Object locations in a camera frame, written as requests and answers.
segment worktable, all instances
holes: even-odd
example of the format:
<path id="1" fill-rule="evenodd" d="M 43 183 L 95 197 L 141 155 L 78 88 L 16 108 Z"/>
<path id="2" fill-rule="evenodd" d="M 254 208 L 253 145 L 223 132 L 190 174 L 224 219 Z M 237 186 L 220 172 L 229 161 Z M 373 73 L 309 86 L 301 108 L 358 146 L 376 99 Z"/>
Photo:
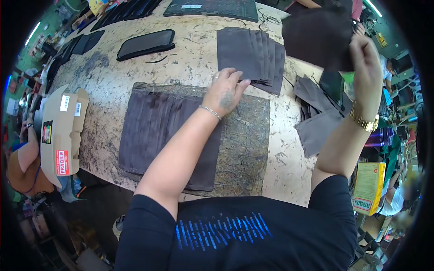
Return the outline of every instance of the worktable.
<path id="1" fill-rule="evenodd" d="M 50 93 L 69 84 L 70 89 L 82 87 L 89 93 L 89 106 L 80 145 L 80 167 L 118 186 L 134 190 L 137 183 L 118 172 L 118 153 L 128 100 L 135 82 L 154 85 L 182 84 L 206 87 L 217 72 L 216 30 L 225 27 L 259 29 L 259 23 L 218 16 L 163 17 L 170 4 L 163 0 L 146 18 L 122 21 L 103 27 L 98 44 L 84 55 L 73 54 L 56 74 Z M 256 3 L 260 12 L 277 19 L 288 14 Z M 93 22 L 80 34 L 89 34 Z M 173 29 L 176 48 L 118 62 L 116 54 L 127 39 L 164 29 Z M 283 44 L 282 24 L 263 23 L 261 29 L 270 38 Z M 77 36 L 76 31 L 65 42 Z M 263 180 L 263 196 L 307 206 L 310 179 L 316 158 L 305 158 L 294 125 L 301 121 L 300 105 L 295 101 L 292 84 L 296 75 L 314 78 L 322 69 L 286 57 L 282 90 L 279 97 L 249 86 L 247 95 L 270 100 L 270 134 L 267 167 Z M 183 200 L 190 195 L 183 194 Z"/>

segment hand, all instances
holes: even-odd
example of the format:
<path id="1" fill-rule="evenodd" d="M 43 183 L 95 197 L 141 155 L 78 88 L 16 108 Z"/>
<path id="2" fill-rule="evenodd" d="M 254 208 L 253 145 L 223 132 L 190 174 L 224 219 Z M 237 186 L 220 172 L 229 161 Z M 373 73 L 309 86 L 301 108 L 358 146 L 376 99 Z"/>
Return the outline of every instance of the hand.
<path id="1" fill-rule="evenodd" d="M 204 96 L 202 105 L 217 112 L 221 118 L 230 113 L 250 85 L 249 79 L 244 79 L 238 84 L 242 75 L 243 72 L 236 72 L 235 68 L 225 68 L 218 72 Z"/>
<path id="2" fill-rule="evenodd" d="M 85 16 L 83 15 L 83 16 L 81 16 L 81 17 L 79 17 L 75 22 L 73 22 L 72 23 L 72 29 L 73 30 L 76 30 L 77 29 L 77 27 L 79 27 L 79 25 L 83 22 L 85 20 Z"/>
<path id="3" fill-rule="evenodd" d="M 23 123 L 21 124 L 20 137 L 23 136 L 25 130 L 27 130 L 27 121 L 23 121 Z"/>
<path id="4" fill-rule="evenodd" d="M 350 52 L 355 68 L 355 110 L 365 120 L 373 121 L 380 107 L 383 86 L 383 71 L 378 51 L 368 37 L 353 36 Z"/>
<path id="5" fill-rule="evenodd" d="M 105 3 L 104 5 L 102 5 L 102 6 L 98 9 L 98 11 L 96 12 L 96 15 L 95 15 L 95 16 L 99 17 L 99 16 L 104 15 L 104 13 L 105 13 L 105 9 L 106 9 L 108 6 L 109 6 L 109 3 L 108 3 L 108 2 Z"/>
<path id="6" fill-rule="evenodd" d="M 354 32 L 355 36 L 364 36 L 365 35 L 365 28 L 363 27 L 363 25 L 361 23 L 358 23 L 356 29 L 353 29 L 353 32 Z"/>

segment purple bottle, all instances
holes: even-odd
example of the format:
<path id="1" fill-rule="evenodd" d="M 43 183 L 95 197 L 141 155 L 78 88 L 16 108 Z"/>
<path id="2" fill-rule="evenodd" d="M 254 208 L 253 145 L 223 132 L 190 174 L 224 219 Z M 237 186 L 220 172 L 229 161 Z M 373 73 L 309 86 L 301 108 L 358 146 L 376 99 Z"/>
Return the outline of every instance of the purple bottle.
<path id="1" fill-rule="evenodd" d="M 365 143 L 365 147 L 382 147 L 392 145 L 395 131 L 390 127 L 382 127 L 373 131 Z"/>

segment tattoo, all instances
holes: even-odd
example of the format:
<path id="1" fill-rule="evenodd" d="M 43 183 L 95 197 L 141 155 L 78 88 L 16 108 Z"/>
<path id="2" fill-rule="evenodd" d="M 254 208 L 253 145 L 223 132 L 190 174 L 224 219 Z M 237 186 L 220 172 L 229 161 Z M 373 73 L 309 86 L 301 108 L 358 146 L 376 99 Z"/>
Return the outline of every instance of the tattoo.
<path id="1" fill-rule="evenodd" d="M 230 92 L 230 90 L 227 90 L 226 94 L 220 100 L 219 106 L 226 110 L 230 110 L 232 107 L 232 102 L 233 102 L 232 100 L 233 100 L 232 93 Z"/>

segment storage box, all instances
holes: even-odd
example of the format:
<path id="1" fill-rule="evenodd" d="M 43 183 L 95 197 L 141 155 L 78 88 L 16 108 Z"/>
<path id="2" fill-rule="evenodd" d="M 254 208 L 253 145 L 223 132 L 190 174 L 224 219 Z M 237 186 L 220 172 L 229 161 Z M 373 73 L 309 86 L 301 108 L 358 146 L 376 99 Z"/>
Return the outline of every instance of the storage box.
<path id="1" fill-rule="evenodd" d="M 353 193 L 353 210 L 371 216 L 377 212 L 386 163 L 358 163 Z"/>
<path id="2" fill-rule="evenodd" d="M 64 85 L 47 98 L 41 127 L 41 170 L 57 187 L 57 176 L 69 176 L 80 168 L 78 160 L 89 95 L 79 88 L 74 92 Z"/>

